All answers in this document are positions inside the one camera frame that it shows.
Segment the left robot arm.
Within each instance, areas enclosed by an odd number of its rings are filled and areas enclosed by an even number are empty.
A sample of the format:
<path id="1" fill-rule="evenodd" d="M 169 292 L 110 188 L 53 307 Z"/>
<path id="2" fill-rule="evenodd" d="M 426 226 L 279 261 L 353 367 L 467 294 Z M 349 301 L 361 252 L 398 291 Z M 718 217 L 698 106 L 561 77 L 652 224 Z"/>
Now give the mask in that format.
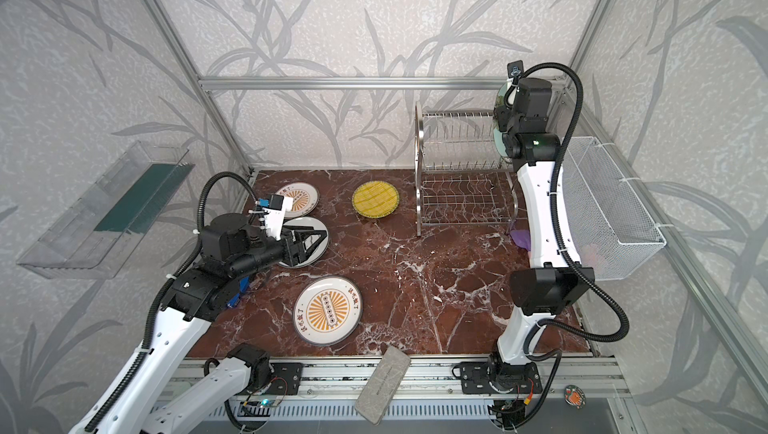
<path id="1" fill-rule="evenodd" d="M 226 213 L 205 220 L 208 196 L 222 179 L 244 187 L 253 200 L 246 214 Z M 241 284 L 273 265 L 306 263 L 327 240 L 325 229 L 286 226 L 289 197 L 261 199 L 241 175 L 222 171 L 204 184 L 196 213 L 196 244 L 168 275 L 148 311 L 142 341 L 75 433 L 187 433 L 207 413 L 241 392 L 270 388 L 269 355 L 240 344 L 201 381 L 168 406 L 158 420 L 151 408 L 190 349 L 240 293 Z"/>

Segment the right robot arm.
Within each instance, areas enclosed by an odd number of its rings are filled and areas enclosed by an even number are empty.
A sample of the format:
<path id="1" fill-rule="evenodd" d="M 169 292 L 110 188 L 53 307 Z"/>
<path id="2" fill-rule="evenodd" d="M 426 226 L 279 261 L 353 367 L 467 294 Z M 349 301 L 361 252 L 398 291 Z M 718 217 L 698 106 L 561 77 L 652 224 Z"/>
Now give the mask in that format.
<path id="1" fill-rule="evenodd" d="M 565 74 L 576 90 L 576 102 L 564 136 L 548 131 L 553 86 L 536 78 L 541 70 Z M 565 156 L 583 108 L 584 90 L 578 74 L 559 62 L 526 68 L 507 66 L 507 84 L 494 108 L 494 142 L 510 162 L 521 185 L 531 242 L 529 268 L 511 274 L 523 284 L 522 295 L 506 328 L 486 362 L 461 362 L 452 369 L 462 392 L 495 394 L 488 405 L 492 423 L 503 432 L 517 432 L 543 407 L 563 358 L 559 348 L 538 354 L 535 347 L 547 328 L 589 341 L 613 343 L 624 339 L 630 321 L 623 308 L 595 282 L 593 268 L 584 265 L 572 240 L 562 187 Z M 599 334 L 558 320 L 558 315 L 586 291 L 595 293 L 617 316 L 618 328 Z"/>

